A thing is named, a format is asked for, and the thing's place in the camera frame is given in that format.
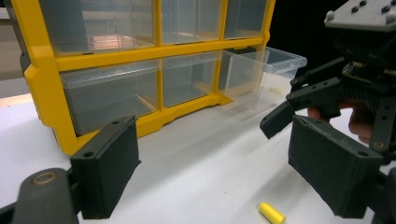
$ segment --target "yellow foam dart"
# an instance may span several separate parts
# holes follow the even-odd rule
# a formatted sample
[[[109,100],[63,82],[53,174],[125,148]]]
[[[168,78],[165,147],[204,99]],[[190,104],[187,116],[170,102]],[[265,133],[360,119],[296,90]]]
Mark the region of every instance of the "yellow foam dart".
[[[259,209],[260,212],[273,224],[284,224],[286,221],[286,217],[269,203],[260,203]]]

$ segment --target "table surface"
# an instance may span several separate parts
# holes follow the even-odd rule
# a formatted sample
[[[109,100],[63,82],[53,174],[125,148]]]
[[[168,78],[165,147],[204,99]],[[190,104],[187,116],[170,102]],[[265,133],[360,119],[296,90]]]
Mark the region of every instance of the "table surface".
[[[364,219],[334,216],[288,165],[290,126],[271,140],[261,132],[266,113],[251,115],[235,103],[213,106],[139,138],[142,163],[112,217],[83,220],[78,214],[80,223],[268,224],[260,202],[270,203],[289,224],[370,223],[370,209]],[[342,113],[332,125],[345,132],[350,111]],[[0,161],[0,207],[17,200],[29,175],[70,167],[33,103],[0,108]]]

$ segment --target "yellow frame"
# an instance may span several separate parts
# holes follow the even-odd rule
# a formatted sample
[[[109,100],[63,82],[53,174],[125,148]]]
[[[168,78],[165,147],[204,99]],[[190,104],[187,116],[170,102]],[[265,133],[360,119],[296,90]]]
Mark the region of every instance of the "yellow frame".
[[[177,46],[161,45],[161,0],[155,0],[157,45],[150,49],[134,49],[118,52],[55,56],[38,0],[11,0],[15,16],[21,28],[31,64],[24,71],[26,82],[35,103],[35,108],[42,123],[53,129],[57,142],[63,153],[74,154],[97,132],[76,136],[64,96],[60,72],[75,69],[130,63],[147,59],[163,58],[182,54],[198,53],[209,50],[243,49],[253,47],[264,49],[269,40],[269,28],[275,0],[267,0],[262,34],[260,37],[225,40],[224,30],[228,0],[222,0],[219,40]],[[161,127],[176,119],[210,105],[224,105],[231,100],[218,91],[219,63],[213,80],[213,90],[207,96],[169,108],[163,107],[162,72],[158,73],[158,111],[139,117],[137,120],[138,137],[159,131]]]

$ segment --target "human hand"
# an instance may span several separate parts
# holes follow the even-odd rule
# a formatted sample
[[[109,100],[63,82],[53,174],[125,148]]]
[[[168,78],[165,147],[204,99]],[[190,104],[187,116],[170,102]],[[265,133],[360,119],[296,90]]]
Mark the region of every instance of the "human hand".
[[[364,102],[343,100],[339,102],[340,109],[352,108],[352,114],[349,119],[348,128],[351,133],[356,134],[363,143],[369,144],[373,132],[375,116]],[[330,123],[320,115],[316,107],[307,108],[308,117]]]

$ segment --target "plastic drawer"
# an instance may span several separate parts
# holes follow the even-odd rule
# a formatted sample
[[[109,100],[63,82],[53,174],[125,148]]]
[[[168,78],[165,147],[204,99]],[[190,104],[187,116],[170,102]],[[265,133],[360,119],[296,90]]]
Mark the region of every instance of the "plastic drawer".
[[[76,134],[83,135],[124,116],[158,108],[159,61],[62,73],[64,94]]]
[[[290,92],[290,80],[297,69],[306,66],[306,58],[278,49],[234,54],[223,51],[229,60],[224,94],[240,105],[263,111]]]
[[[266,0],[229,0],[225,39],[262,35],[262,21]]]
[[[163,105],[178,105],[212,92],[219,51],[163,59]]]
[[[39,0],[56,55],[155,45],[153,0]]]
[[[221,0],[162,0],[162,43],[219,39]]]

